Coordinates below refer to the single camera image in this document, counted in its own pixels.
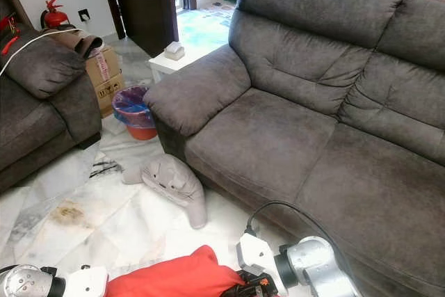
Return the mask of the red pillow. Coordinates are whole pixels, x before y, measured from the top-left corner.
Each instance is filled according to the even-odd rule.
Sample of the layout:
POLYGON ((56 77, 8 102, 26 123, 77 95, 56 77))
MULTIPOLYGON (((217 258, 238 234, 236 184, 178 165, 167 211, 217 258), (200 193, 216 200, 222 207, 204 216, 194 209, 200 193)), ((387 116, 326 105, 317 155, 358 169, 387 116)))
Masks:
POLYGON ((191 255, 159 262, 112 279, 105 297, 220 297, 245 284, 236 271, 218 263, 209 246, 191 255))

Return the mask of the large grey fabric sofa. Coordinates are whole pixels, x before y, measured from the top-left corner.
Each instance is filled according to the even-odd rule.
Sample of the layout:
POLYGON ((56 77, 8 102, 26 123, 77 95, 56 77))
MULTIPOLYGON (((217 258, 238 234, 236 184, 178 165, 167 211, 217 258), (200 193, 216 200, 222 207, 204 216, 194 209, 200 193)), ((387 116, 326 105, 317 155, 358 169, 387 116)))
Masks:
POLYGON ((445 297, 445 0, 238 0, 144 99, 166 153, 311 214, 366 297, 445 297))

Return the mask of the red bin with purple liner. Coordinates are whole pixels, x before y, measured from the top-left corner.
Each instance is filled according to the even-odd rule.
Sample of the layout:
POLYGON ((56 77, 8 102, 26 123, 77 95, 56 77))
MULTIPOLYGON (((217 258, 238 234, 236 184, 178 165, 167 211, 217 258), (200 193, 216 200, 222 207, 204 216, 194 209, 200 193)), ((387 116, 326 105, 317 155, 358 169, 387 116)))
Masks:
POLYGON ((147 141, 158 135, 149 107, 144 97, 147 86, 133 85, 114 94, 112 100, 115 119, 123 122, 131 137, 138 141, 147 141))

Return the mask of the white side table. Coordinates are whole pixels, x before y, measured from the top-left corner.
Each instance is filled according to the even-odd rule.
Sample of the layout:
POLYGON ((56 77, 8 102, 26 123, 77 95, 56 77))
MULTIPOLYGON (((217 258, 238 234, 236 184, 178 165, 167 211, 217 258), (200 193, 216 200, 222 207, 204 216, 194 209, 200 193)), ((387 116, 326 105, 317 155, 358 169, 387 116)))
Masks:
POLYGON ((152 69, 152 76, 154 83, 159 83, 164 77, 168 77, 170 74, 174 74, 176 71, 181 70, 184 66, 190 65, 194 61, 197 61, 201 56, 207 55, 213 50, 219 49, 220 44, 210 46, 197 46, 187 47, 185 49, 184 56, 179 58, 178 61, 172 61, 172 59, 166 58, 163 54, 155 56, 150 59, 149 67, 152 69))

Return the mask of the cardboard box with black symbols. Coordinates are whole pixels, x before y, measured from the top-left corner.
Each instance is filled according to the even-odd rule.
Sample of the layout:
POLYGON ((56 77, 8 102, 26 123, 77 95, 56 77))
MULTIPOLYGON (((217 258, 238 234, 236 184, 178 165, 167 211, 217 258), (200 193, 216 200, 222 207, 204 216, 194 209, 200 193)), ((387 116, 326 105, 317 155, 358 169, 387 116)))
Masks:
POLYGON ((99 112, 102 117, 107 117, 113 113, 113 100, 116 93, 119 93, 124 88, 124 81, 121 74, 109 78, 103 83, 98 83, 93 87, 95 91, 97 102, 99 104, 99 112))

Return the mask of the white tissue box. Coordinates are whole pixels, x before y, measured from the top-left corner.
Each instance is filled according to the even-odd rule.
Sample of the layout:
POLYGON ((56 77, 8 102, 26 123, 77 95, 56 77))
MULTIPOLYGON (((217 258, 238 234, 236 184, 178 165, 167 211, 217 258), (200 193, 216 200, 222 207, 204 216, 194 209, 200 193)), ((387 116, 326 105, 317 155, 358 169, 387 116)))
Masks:
POLYGON ((171 42, 165 47, 163 55, 170 61, 180 61, 186 54, 184 46, 178 40, 171 42))

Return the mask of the cardboard box with pink label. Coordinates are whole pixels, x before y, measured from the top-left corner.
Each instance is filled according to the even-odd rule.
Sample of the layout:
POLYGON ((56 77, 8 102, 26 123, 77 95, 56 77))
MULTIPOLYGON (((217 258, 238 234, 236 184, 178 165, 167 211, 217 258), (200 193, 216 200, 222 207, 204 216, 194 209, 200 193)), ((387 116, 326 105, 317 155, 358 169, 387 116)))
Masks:
POLYGON ((95 49, 86 59, 86 70, 93 87, 121 74, 120 59, 111 46, 95 49))

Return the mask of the dark wooden door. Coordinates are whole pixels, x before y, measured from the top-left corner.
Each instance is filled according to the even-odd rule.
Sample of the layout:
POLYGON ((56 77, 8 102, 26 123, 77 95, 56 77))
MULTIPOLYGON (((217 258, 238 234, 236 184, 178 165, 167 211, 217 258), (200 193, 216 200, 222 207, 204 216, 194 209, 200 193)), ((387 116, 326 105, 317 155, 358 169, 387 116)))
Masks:
POLYGON ((178 41, 175 0, 108 0, 115 33, 133 40, 150 56, 178 41))

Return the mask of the brown folded fabric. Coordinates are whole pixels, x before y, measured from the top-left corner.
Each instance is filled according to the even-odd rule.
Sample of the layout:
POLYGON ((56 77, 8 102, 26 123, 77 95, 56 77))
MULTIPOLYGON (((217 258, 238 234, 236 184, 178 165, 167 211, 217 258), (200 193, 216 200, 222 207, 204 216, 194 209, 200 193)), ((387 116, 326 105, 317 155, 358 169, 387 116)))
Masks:
POLYGON ((103 40, 95 35, 81 37, 79 30, 72 24, 61 24, 60 26, 48 27, 41 30, 41 33, 51 33, 50 37, 67 48, 75 50, 84 59, 91 58, 97 52, 101 52, 103 40))

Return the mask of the red fire extinguisher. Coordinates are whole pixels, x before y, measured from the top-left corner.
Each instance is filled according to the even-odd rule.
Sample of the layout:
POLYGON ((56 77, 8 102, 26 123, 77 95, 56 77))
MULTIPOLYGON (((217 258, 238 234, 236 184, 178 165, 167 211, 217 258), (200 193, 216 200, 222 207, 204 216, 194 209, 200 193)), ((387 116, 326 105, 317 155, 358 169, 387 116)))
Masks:
POLYGON ((63 7, 63 5, 56 5, 56 1, 47 1, 47 9, 42 11, 40 16, 41 28, 55 28, 69 23, 69 17, 64 12, 57 10, 57 8, 63 7))

